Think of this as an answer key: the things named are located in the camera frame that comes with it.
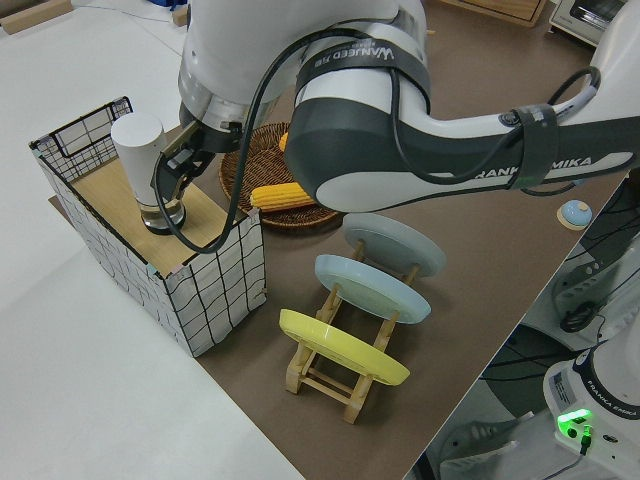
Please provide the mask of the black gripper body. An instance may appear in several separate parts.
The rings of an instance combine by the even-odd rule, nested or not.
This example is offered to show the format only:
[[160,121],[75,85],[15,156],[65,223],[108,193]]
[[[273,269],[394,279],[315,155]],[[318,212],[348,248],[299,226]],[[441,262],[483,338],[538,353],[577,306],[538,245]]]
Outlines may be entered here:
[[187,156],[191,156],[196,162],[195,157],[200,153],[211,157],[218,153],[229,153],[239,149],[243,133],[241,122],[223,121],[220,128],[212,128],[197,120],[186,107],[180,108],[179,118],[181,126],[185,129],[191,123],[195,123],[196,129],[186,139],[179,141],[178,152],[172,154],[169,159],[184,160]]

